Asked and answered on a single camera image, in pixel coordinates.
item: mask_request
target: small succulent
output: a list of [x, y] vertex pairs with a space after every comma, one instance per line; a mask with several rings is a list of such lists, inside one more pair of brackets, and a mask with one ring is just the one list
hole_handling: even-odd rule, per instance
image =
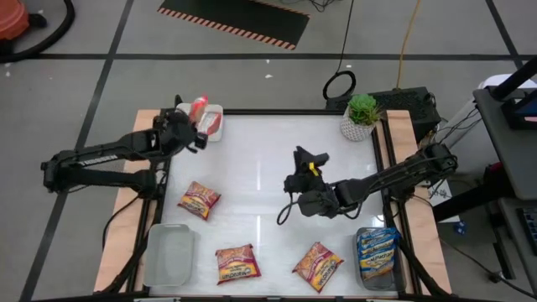
[[380, 118], [375, 98], [367, 94], [353, 96], [349, 102], [349, 118], [358, 125], [373, 125]]

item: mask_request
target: yellow marker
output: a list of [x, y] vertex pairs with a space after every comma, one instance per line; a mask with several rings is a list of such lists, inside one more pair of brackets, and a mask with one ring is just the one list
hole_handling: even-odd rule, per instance
[[315, 169], [315, 165], [313, 163], [310, 163], [310, 170], [313, 172], [313, 175], [319, 176], [319, 172]]

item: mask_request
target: potted plant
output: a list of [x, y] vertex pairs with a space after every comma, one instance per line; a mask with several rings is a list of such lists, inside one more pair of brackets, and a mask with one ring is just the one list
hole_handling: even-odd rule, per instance
[[353, 96], [341, 121], [341, 133], [352, 141], [360, 142], [371, 135], [378, 119], [379, 112], [374, 97], [367, 94]]

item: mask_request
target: wooden table frame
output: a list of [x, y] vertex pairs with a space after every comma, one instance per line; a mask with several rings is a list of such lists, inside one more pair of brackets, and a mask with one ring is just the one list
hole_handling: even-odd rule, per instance
[[[144, 130], [152, 127], [153, 117], [160, 114], [160, 110], [140, 110], [134, 123], [133, 131]], [[341, 115], [341, 112], [332, 112], [327, 110], [231, 110], [224, 112], [225, 114], [271, 114], [271, 115]], [[397, 163], [403, 161], [417, 151], [417, 145], [414, 139], [414, 129], [410, 121], [409, 113], [406, 111], [388, 111], [388, 125], [391, 133], [391, 143], [393, 145], [393, 155]], [[378, 144], [380, 147], [380, 157], [382, 158], [383, 167], [389, 167], [388, 153], [389, 147], [386, 144], [385, 131], [383, 124], [377, 125]], [[148, 169], [149, 162], [127, 162], [124, 170], [126, 172], [134, 172], [139, 169]], [[416, 187], [415, 194], [428, 200], [429, 196], [427, 189]], [[119, 210], [134, 196], [135, 192], [130, 189], [121, 188], [117, 193], [114, 212]], [[441, 250], [438, 232], [436, 230], [435, 218], [433, 217], [432, 209], [422, 200], [412, 198], [405, 204], [406, 218], [409, 227], [409, 235], [414, 248], [414, 254], [421, 261], [429, 275], [442, 287], [446, 292], [451, 292], [446, 265], [444, 262], [443, 253]], [[148, 219], [145, 226], [145, 231], [150, 228], [150, 223], [154, 215], [154, 203], [149, 208]], [[109, 226], [107, 234], [107, 244], [102, 254], [101, 266], [96, 278], [95, 291], [107, 287], [116, 275], [121, 271], [124, 264], [133, 253], [136, 242], [136, 237], [139, 237], [138, 224], [140, 223], [140, 213], [142, 212], [142, 201], [136, 202], [131, 207], [127, 208], [122, 215], [118, 216]], [[401, 215], [396, 217], [396, 225], [401, 230], [402, 223]], [[428, 294], [425, 286], [420, 286], [420, 289], [414, 290], [410, 280], [411, 269], [408, 262], [403, 259], [403, 268], [406, 278], [406, 293], [423, 293]], [[142, 272], [143, 258], [138, 265], [138, 278], [134, 285], [134, 290], [142, 290]]]

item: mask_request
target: black hose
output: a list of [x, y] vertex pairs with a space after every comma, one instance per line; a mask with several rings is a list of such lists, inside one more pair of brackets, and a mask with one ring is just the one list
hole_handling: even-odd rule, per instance
[[64, 21], [54, 31], [54, 33], [52, 33], [50, 36], [48, 36], [46, 39], [44, 39], [37, 45], [34, 45], [33, 47], [23, 50], [17, 54], [0, 55], [0, 63], [17, 62], [38, 55], [44, 50], [48, 49], [54, 43], [56, 43], [61, 37], [63, 37], [64, 34], [67, 33], [67, 30], [69, 30], [70, 26], [73, 24], [73, 21], [75, 21], [75, 7], [73, 7], [73, 3], [71, 2], [71, 0], [64, 0], [64, 4], [65, 8], [67, 8], [67, 14], [65, 15]]

